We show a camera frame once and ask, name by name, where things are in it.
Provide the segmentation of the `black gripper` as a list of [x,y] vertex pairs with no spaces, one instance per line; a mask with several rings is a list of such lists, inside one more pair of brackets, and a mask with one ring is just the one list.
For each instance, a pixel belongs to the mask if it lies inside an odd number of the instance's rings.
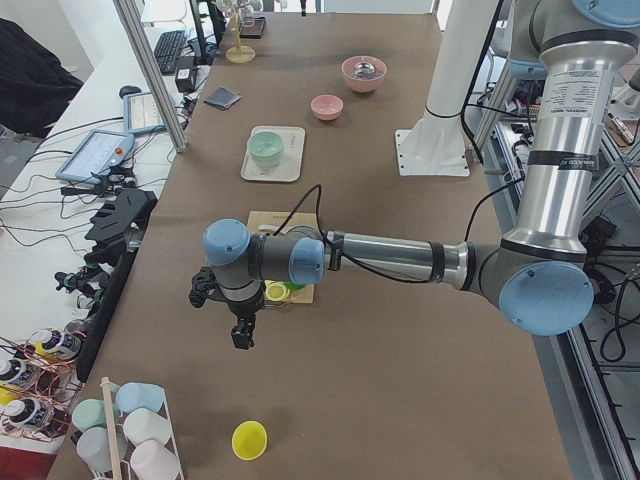
[[231,330],[231,338],[236,349],[249,350],[255,343],[253,333],[256,314],[264,308],[264,298],[256,297],[242,302],[227,302],[229,310],[236,316],[236,325]]

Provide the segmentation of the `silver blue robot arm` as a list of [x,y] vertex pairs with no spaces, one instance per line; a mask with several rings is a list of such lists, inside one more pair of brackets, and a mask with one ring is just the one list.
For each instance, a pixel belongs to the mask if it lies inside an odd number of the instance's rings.
[[207,264],[190,302],[226,304],[239,349],[253,346],[267,281],[310,285],[353,265],[405,284],[447,283],[486,298],[514,325],[538,336],[561,334],[591,310],[579,233],[598,168],[615,72],[639,49],[635,1],[516,1],[514,61],[546,71],[524,190],[514,227],[496,245],[408,241],[282,224],[253,234],[235,219],[211,224],[202,239]]

